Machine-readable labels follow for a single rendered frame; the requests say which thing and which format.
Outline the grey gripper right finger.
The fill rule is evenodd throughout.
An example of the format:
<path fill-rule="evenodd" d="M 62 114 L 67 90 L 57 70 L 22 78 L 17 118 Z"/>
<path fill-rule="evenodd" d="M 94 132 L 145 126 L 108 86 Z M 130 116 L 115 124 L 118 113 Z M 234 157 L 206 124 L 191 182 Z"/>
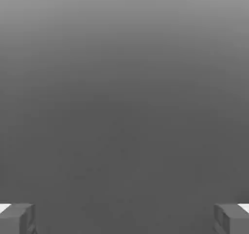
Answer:
<path fill-rule="evenodd" d="M 249 234 L 249 203 L 215 204 L 214 234 Z"/>

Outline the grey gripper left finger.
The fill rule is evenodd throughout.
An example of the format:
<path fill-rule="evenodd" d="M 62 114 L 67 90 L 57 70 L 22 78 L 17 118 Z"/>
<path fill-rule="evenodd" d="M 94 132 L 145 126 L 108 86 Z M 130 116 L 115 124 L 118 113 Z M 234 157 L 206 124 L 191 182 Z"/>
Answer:
<path fill-rule="evenodd" d="M 36 234 L 36 205 L 0 203 L 0 234 Z"/>

